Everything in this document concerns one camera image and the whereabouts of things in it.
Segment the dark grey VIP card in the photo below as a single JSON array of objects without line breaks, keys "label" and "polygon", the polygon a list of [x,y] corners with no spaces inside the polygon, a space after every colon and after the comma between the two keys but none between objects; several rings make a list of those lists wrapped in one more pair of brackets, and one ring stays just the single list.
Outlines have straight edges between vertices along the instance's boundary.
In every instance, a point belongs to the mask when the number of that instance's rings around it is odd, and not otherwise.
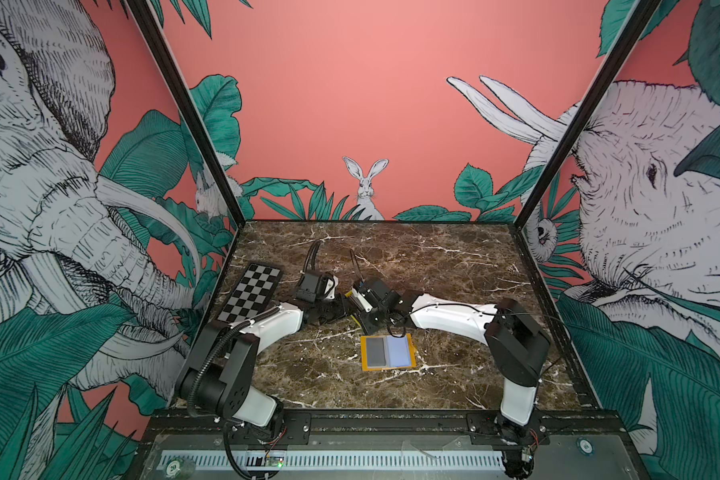
[{"label": "dark grey VIP card", "polygon": [[364,365],[368,370],[387,367],[386,340],[384,337],[364,337]]}]

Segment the yellow leather card holder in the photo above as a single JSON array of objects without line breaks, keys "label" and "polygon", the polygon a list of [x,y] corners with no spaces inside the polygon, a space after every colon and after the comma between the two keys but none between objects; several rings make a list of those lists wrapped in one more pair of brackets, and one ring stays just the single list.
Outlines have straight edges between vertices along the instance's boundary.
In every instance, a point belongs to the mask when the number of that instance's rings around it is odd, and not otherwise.
[{"label": "yellow leather card holder", "polygon": [[382,371],[382,370],[393,370],[393,369],[409,369],[416,366],[415,359],[415,347],[412,342],[410,334],[406,334],[403,337],[394,337],[391,335],[381,335],[378,337],[384,337],[386,340],[386,356],[387,356],[387,367],[383,369],[372,369],[368,370],[364,365],[364,337],[361,337],[361,364],[363,371]]}]

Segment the yellow plastic card tray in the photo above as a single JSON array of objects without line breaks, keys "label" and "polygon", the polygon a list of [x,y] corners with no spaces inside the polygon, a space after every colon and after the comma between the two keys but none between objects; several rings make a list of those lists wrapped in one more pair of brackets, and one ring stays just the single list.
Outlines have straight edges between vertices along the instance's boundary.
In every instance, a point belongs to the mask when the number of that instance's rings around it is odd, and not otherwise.
[{"label": "yellow plastic card tray", "polygon": [[371,304],[354,288],[344,295],[344,300],[347,302],[348,310],[352,318],[356,320],[363,329],[365,329],[368,314],[372,310]]}]

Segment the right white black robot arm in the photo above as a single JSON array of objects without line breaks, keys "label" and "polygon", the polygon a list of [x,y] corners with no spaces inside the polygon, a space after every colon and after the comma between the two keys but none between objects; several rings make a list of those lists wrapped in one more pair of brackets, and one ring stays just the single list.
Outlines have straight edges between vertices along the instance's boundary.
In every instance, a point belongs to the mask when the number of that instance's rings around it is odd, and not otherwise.
[{"label": "right white black robot arm", "polygon": [[518,428],[530,424],[551,340],[517,301],[476,305],[421,291],[400,294],[380,279],[355,282],[345,298],[365,334],[439,330],[486,345],[504,377],[499,419]]}]

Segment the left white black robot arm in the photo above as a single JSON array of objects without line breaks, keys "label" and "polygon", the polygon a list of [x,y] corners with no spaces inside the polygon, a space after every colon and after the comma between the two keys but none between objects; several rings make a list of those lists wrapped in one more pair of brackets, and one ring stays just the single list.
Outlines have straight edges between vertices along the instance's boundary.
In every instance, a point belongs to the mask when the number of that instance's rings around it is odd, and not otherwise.
[{"label": "left white black robot arm", "polygon": [[241,320],[213,320],[194,341],[176,381],[175,393],[192,417],[270,427],[279,401],[252,386],[258,354],[309,321],[327,317],[326,306],[342,304],[338,277],[314,270],[302,274],[297,296]]}]

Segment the black white checkerboard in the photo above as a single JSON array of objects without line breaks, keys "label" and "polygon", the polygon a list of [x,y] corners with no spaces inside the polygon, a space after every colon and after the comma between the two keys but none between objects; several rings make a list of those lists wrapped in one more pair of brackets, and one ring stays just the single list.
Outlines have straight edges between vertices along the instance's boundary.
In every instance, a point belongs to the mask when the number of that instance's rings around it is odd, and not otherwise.
[{"label": "black white checkerboard", "polygon": [[234,324],[261,314],[272,300],[282,276],[280,266],[249,262],[217,320]]}]

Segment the black front rail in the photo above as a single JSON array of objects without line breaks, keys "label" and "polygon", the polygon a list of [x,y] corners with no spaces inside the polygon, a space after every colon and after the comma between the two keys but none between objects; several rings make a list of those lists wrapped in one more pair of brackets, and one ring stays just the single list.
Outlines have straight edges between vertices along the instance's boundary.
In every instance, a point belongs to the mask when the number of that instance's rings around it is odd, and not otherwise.
[{"label": "black front rail", "polygon": [[221,446],[228,439],[233,446],[266,450],[307,446],[327,436],[350,440],[465,436],[471,444],[493,450],[541,447],[559,437],[591,443],[599,437],[616,437],[625,446],[631,444],[621,418],[609,410],[535,411],[527,427],[501,426],[497,416],[495,410],[285,409],[275,426],[267,428],[171,409],[152,418],[138,453],[144,455],[167,440],[187,447],[193,442]]}]

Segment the left black frame post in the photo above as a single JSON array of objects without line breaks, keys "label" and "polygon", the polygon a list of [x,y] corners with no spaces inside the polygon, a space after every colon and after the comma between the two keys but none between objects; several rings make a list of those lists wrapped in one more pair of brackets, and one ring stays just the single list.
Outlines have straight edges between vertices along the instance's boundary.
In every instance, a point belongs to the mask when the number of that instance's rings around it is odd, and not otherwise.
[{"label": "left black frame post", "polygon": [[173,54],[166,42],[162,29],[158,24],[154,9],[149,1],[128,0],[127,5],[138,28],[155,60],[160,73],[166,82],[171,95],[177,104],[182,120],[189,130],[192,140],[209,168],[210,173],[220,190],[228,208],[233,224],[239,231],[246,224],[246,219],[229,186],[228,177],[222,169],[208,131],[202,121],[195,102],[191,96],[178,68]]}]

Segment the black frame post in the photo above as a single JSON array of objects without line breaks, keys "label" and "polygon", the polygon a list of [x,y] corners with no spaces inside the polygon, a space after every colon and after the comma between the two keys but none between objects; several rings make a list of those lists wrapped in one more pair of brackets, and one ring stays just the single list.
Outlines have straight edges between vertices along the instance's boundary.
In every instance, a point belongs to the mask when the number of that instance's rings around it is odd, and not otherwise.
[{"label": "black frame post", "polygon": [[195,102],[191,96],[178,68],[173,54],[166,42],[162,29],[158,24],[154,9],[149,1],[128,0],[127,5],[138,28],[155,60],[160,73],[166,82],[171,95],[177,104],[182,120],[189,130],[192,140],[209,168],[210,173],[220,190],[228,208],[233,224],[239,231],[246,224],[246,219],[229,186],[228,177],[222,169],[208,131],[202,121]]},{"label": "black frame post", "polygon": [[520,214],[515,218],[513,226],[520,230],[534,216],[534,209],[541,202],[555,175],[571,153],[576,140],[583,132],[587,122],[595,113],[603,100],[608,88],[620,72],[624,63],[638,43],[640,36],[647,27],[652,16],[659,8],[660,0],[636,1],[629,11],[621,29],[605,59],[598,70],[578,110],[547,162],[538,182],[531,192]]}]

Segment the right black frame post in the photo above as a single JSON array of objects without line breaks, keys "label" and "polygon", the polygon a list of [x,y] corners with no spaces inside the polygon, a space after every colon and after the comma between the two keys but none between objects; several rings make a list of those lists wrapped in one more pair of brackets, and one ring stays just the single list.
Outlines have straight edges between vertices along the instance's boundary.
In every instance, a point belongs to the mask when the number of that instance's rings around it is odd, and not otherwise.
[{"label": "right black frame post", "polygon": [[571,153],[576,140],[583,132],[587,122],[595,113],[603,100],[608,88],[620,72],[624,63],[638,43],[640,36],[647,27],[652,16],[659,8],[660,0],[636,1],[629,11],[621,29],[605,59],[598,70],[578,110],[547,162],[538,182],[531,192],[520,214],[515,218],[513,226],[520,230],[534,216],[534,209],[541,202],[555,175]]}]

